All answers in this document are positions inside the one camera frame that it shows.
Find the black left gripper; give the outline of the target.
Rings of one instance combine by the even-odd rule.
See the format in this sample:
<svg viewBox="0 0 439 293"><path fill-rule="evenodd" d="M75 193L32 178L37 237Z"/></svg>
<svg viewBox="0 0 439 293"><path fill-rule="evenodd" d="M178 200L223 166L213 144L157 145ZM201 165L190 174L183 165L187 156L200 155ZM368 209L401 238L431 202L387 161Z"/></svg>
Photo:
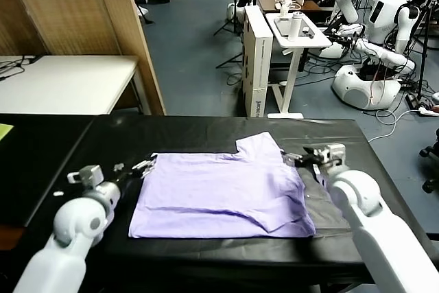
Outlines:
<svg viewBox="0 0 439 293"><path fill-rule="evenodd" d="M133 165L130 171L123 170L125 167L123 163L115 164L114 175L109 181L115 184L119 190L126 190L134 180L144 178L154 169L156 159L157 154L151 154L140 163Z"/></svg>

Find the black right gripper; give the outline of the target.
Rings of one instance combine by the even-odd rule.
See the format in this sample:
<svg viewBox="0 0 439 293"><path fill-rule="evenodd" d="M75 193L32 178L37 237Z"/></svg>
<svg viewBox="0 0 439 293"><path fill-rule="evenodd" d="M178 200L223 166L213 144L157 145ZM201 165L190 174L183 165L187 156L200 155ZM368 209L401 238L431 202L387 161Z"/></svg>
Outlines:
<svg viewBox="0 0 439 293"><path fill-rule="evenodd" d="M304 166L311 168L316 174L323 174L328 171L329 158L324 157L320 149L304 147L305 155L281 151L284 164L287 166Z"/></svg>

